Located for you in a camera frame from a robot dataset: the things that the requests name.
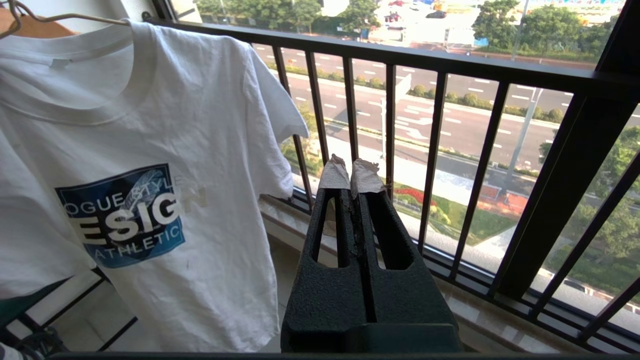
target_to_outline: car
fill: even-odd
[[[444,19],[446,17],[447,17],[447,13],[445,13],[445,12],[443,12],[441,10],[429,13],[429,14],[427,14],[427,16],[425,16],[425,18],[427,18],[427,19]]]

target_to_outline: road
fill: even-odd
[[[267,45],[254,45],[254,49],[265,63],[273,63],[274,56],[273,50]],[[283,59],[286,64],[294,65],[302,68],[307,67],[305,54],[303,51],[295,49],[282,49]],[[326,54],[316,53],[316,67],[322,69],[325,72],[342,72],[342,58],[339,56],[332,56]],[[396,81],[402,80],[405,76],[411,74],[412,87],[418,84],[424,85],[427,89],[435,88],[436,85],[436,72],[412,69],[407,67],[398,66],[396,69]],[[385,81],[385,65],[382,63],[376,63],[366,60],[353,60],[353,75],[363,76],[365,79],[379,78]],[[451,74],[447,81],[447,92],[454,92],[458,96],[464,94],[476,94],[478,98],[487,101],[493,101],[495,93],[498,89],[498,83],[496,81],[489,81],[486,79],[474,79],[466,76],[459,76]],[[533,88],[523,85],[511,85],[507,95],[506,104],[508,106],[527,107],[531,101]],[[555,90],[544,90],[540,96],[538,106],[545,110],[560,109],[563,112],[566,110],[569,102],[571,101],[573,94],[559,92]],[[630,126],[640,125],[640,111],[636,110],[634,117],[630,119]]]
[[[327,124],[326,132],[327,136],[338,138],[345,142],[349,141],[349,130],[346,127],[335,124]],[[379,149],[382,145],[382,141],[379,136],[360,132],[358,134],[358,144],[361,147]],[[416,146],[408,145],[402,142],[396,142],[396,156],[399,156],[403,159],[426,165],[427,155],[428,152],[426,149],[420,149]],[[338,156],[343,156],[346,159],[349,158],[349,154],[338,154]],[[455,156],[443,154],[441,152],[440,154],[438,154],[436,168],[449,174],[454,174],[467,178],[469,180],[474,180],[476,177],[477,163],[467,161]],[[506,171],[496,168],[489,168],[484,177],[484,180],[488,184],[497,187],[502,187],[504,185],[505,179]],[[525,176],[519,176],[516,174],[509,184],[509,190],[529,196],[531,194],[531,190],[533,189],[534,183],[534,179]]]
[[[312,110],[312,97],[308,87],[308,78],[289,74],[291,96],[298,105],[308,106]],[[323,116],[347,122],[344,85],[334,81],[320,80],[320,99]],[[380,90],[356,87],[356,123],[359,126],[380,131],[382,129],[380,101],[384,93]],[[445,105],[445,116],[440,133],[440,146],[463,154],[480,157],[484,137],[489,123],[490,112],[459,106]],[[396,105],[396,136],[415,142],[429,143],[431,136],[431,118],[433,101],[408,97]],[[532,122],[527,132],[518,166],[539,170],[541,165],[538,147],[541,143],[554,138],[553,129],[557,127],[545,122]],[[511,161],[517,137],[522,129],[522,119],[505,115],[500,122],[499,132],[493,145],[491,160],[508,164]]]

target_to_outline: t-shirt sleeve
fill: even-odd
[[[279,143],[292,135],[308,137],[305,121],[276,77],[247,46],[244,73],[249,171],[256,195],[290,197],[291,167]]]

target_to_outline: balcony railing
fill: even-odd
[[[637,11],[637,9],[627,9],[626,11],[631,12],[632,10]],[[180,22],[170,20],[169,13],[161,15],[162,19],[147,19],[147,21],[159,26],[170,26],[184,31],[210,35],[227,35],[243,42],[271,46],[278,77],[288,92],[289,82],[281,49],[295,49],[304,53],[317,122],[320,153],[324,163],[328,161],[330,153],[326,141],[323,104],[320,100],[316,53],[342,58],[352,161],[358,158],[358,126],[356,123],[352,60],[369,60],[385,64],[387,82],[385,85],[386,123],[384,130],[387,135],[383,141],[388,156],[385,159],[384,167],[386,170],[385,182],[388,195],[391,198],[394,196],[393,154],[395,154],[396,139],[396,82],[394,80],[396,69],[408,67],[437,73],[433,100],[433,122],[428,137],[428,149],[438,149],[439,146],[444,121],[448,74],[497,82],[499,85],[484,136],[481,155],[477,161],[475,180],[470,191],[470,199],[457,249],[455,253],[447,254],[426,244],[429,206],[425,205],[421,209],[420,231],[415,239],[418,250],[435,276],[456,284],[558,336],[594,351],[640,351],[640,336],[637,335],[640,332],[637,329],[630,331],[630,329],[624,329],[609,322],[613,315],[638,294],[640,280],[635,281],[617,297],[614,297],[597,316],[552,297],[640,174],[640,156],[637,154],[618,184],[612,189],[611,194],[604,200],[588,229],[546,290],[540,293],[529,287],[550,252],[551,246],[640,101],[640,78],[635,76],[637,74],[629,72],[622,74],[620,71],[616,71],[620,66],[615,63],[620,60],[620,57],[615,55],[615,51],[620,47],[616,47],[615,39],[612,40],[613,44],[609,44],[609,54],[613,56],[612,60],[602,61],[599,65],[599,71],[592,72],[448,53],[425,52],[418,49],[345,42],[259,29]],[[568,105],[547,160],[541,168],[538,180],[522,212],[509,248],[499,269],[493,274],[464,261],[462,255],[472,225],[474,211],[483,189],[483,179],[490,164],[493,145],[499,132],[499,123],[508,98],[509,86],[512,84],[559,90],[573,93],[574,96]],[[296,190],[294,198],[288,203],[310,213],[314,197],[307,174],[305,155],[300,139],[295,136],[293,141],[304,189]],[[423,204],[431,203],[437,159],[438,151],[428,152]]]

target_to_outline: railing top rail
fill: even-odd
[[[237,26],[159,19],[150,19],[149,22],[197,33],[227,35],[254,44],[287,47],[575,94],[640,102],[640,78],[629,76],[389,45],[346,42],[333,38]]]

